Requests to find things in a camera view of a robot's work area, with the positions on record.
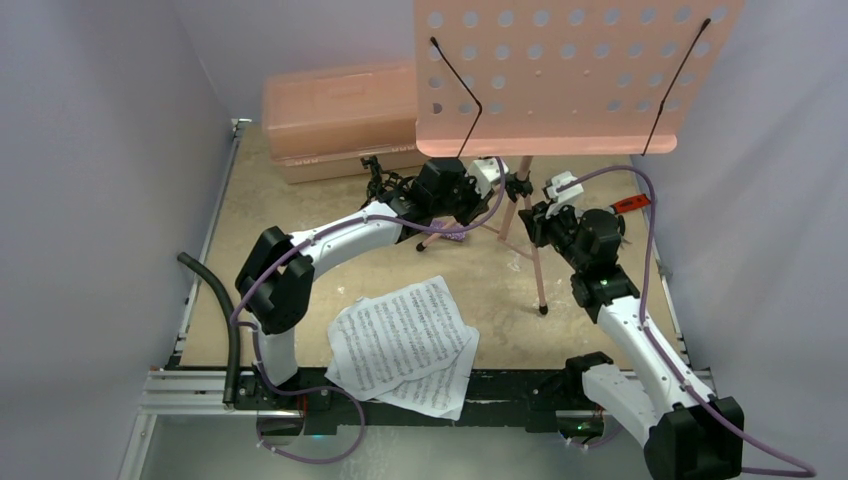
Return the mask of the pink music stand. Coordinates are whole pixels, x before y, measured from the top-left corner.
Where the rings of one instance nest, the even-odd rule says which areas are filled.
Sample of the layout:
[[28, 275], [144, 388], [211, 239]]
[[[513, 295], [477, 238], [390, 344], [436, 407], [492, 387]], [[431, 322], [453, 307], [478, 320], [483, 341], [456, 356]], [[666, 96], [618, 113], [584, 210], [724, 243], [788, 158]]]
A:
[[430, 157], [666, 154], [741, 1], [417, 1]]

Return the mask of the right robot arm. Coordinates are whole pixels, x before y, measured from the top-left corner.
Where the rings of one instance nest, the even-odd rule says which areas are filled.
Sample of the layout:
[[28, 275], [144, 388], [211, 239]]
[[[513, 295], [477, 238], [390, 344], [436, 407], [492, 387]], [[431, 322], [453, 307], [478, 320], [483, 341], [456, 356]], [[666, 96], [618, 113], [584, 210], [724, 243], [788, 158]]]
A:
[[564, 399], [609, 412], [637, 440], [654, 479], [731, 479], [742, 472], [741, 439], [734, 428], [744, 412], [718, 398], [655, 332], [636, 285], [618, 263], [621, 223], [611, 212], [539, 202], [520, 211], [532, 244], [551, 246], [574, 270], [577, 305], [629, 359], [630, 381], [599, 353], [573, 357], [561, 381]]

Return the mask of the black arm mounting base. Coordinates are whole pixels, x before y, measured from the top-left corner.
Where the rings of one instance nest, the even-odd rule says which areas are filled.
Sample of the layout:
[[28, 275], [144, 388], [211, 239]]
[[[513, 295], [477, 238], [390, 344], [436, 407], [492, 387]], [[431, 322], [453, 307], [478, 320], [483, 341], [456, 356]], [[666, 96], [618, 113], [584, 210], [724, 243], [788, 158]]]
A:
[[302, 368], [277, 390], [257, 372], [225, 382], [237, 410], [256, 410], [273, 435], [334, 435], [341, 426], [516, 427], [559, 433], [585, 443], [617, 432], [603, 410], [569, 382], [563, 370], [474, 369], [437, 372], [405, 382], [355, 407], [323, 368]]

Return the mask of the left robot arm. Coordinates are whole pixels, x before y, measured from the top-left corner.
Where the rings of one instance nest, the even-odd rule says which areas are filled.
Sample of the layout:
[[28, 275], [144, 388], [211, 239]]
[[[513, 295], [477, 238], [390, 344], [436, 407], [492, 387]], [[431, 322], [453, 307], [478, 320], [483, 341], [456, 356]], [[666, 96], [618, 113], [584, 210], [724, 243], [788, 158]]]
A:
[[502, 201], [509, 173], [499, 157], [469, 165], [458, 158], [432, 158], [415, 176], [385, 170], [375, 156], [361, 163], [370, 179], [359, 210], [290, 234], [278, 227], [264, 230], [236, 277], [237, 308], [257, 322], [255, 364], [264, 377], [259, 395], [272, 408], [287, 408], [297, 399], [294, 329], [306, 316], [318, 278], [419, 233], [459, 234], [483, 225]]

